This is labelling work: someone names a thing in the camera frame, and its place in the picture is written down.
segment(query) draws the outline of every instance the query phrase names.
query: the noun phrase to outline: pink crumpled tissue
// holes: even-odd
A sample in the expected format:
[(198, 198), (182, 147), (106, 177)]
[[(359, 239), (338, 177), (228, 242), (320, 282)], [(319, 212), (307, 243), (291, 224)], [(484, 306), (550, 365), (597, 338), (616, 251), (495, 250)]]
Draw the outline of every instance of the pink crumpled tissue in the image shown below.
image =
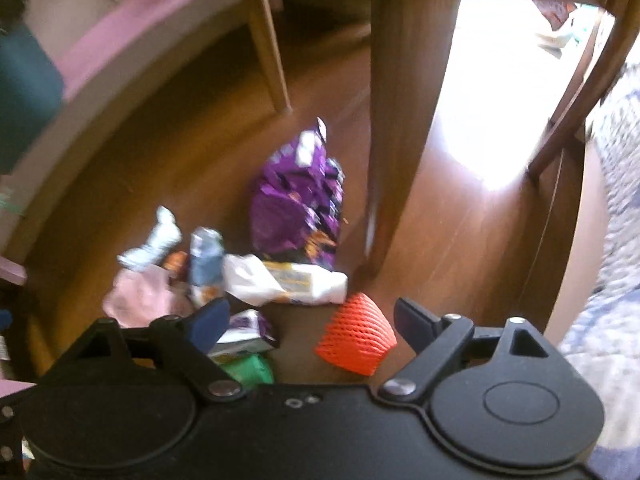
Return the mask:
[(194, 312), (188, 298), (171, 290), (169, 271), (155, 265), (146, 266), (142, 272), (122, 269), (102, 309), (123, 328), (145, 327), (162, 316), (185, 317)]

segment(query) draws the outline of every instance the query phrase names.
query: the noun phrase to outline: wooden table leg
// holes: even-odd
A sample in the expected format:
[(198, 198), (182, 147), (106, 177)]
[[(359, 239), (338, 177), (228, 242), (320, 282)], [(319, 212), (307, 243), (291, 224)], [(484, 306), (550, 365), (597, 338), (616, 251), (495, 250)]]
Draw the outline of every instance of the wooden table leg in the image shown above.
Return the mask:
[(640, 0), (629, 0), (626, 9), (616, 19), (609, 39), (590, 76), (580, 85), (574, 98), (565, 108), (558, 122), (540, 144), (528, 167), (529, 175), (538, 178), (560, 153), (568, 139), (584, 123), (607, 89), (611, 86), (640, 31)]
[(249, 29), (254, 38), (269, 94), (277, 112), (290, 110), (289, 94), (284, 80), (276, 31), (268, 0), (242, 0), (247, 11)]
[(460, 0), (372, 0), (367, 267), (388, 253), (429, 134)]

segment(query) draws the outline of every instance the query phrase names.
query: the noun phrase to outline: wooden floor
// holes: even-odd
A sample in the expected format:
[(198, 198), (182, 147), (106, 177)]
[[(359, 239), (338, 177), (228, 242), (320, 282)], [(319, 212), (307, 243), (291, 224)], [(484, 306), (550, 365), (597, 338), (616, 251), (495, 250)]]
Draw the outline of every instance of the wooden floor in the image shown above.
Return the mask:
[[(158, 205), (174, 212), (184, 247), (189, 233), (203, 225), (222, 232), (228, 251), (251, 250), (252, 178), (277, 147), (311, 126), (316, 115), (328, 125), (330, 155), (346, 174), (338, 269), (353, 276), (353, 289), (369, 294), (389, 318), (395, 298), (406, 296), (437, 314), (458, 312), (478, 324), (501, 324), (520, 314), (544, 327), (572, 241), (580, 148), (565, 151), (562, 163), (549, 167), (537, 186), (522, 172), (489, 186), (477, 169), (452, 154), (456, 139), (464, 144), (470, 134), (469, 119), (456, 117), (468, 106), (458, 98), (460, 85), (469, 85), (472, 75), (447, 73), (442, 106), (388, 260), (376, 280), (360, 278), (354, 271), (362, 262), (369, 149), (366, 28), (322, 32), (284, 27), (280, 42), (292, 114), (274, 114), (250, 38), (241, 29), (149, 99), (82, 172), (26, 263), (30, 280), (17, 300), (9, 337), (22, 378), (43, 373), (101, 316), (102, 298), (118, 271), (116, 255), (145, 240)], [(474, 84), (482, 87), (482, 81)], [(490, 111), (494, 107), (487, 116), (497, 124), (500, 105), (491, 95), (476, 93)], [(479, 118), (474, 135), (488, 134), (495, 124)], [(513, 136), (530, 135), (525, 131), (530, 124), (517, 126)], [(512, 155), (504, 156), (513, 163)], [(264, 311), (282, 338), (282, 348), (271, 353), (279, 380), (362, 380), (313, 354), (333, 309), (279, 305)], [(400, 341), (372, 383), (412, 355)]]

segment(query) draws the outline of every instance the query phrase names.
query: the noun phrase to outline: teal bin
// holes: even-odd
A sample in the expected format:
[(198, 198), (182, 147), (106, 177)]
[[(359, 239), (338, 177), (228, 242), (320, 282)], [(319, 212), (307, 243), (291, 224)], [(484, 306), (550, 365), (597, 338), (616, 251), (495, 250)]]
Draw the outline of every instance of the teal bin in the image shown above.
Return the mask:
[(62, 106), (62, 76), (22, 22), (25, 2), (0, 0), (0, 174), (14, 170)]

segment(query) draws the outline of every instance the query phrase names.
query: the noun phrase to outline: red mesh foam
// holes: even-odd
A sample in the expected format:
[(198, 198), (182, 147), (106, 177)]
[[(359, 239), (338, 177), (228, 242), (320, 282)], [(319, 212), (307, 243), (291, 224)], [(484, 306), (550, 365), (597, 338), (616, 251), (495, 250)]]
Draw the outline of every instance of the red mesh foam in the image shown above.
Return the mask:
[(359, 293), (336, 311), (316, 354), (340, 368), (371, 376), (396, 344), (386, 317), (368, 296)]

